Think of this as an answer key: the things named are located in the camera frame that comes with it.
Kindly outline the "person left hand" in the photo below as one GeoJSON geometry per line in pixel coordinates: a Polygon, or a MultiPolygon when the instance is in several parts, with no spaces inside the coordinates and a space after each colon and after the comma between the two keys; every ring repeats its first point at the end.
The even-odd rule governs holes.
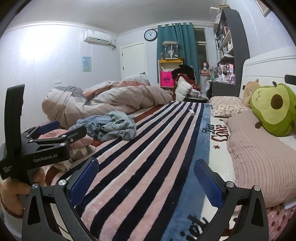
{"type": "Polygon", "coordinates": [[[28,195],[31,185],[23,183],[14,178],[7,178],[1,184],[1,205],[8,214],[21,218],[23,217],[24,206],[19,195],[28,195]]]}

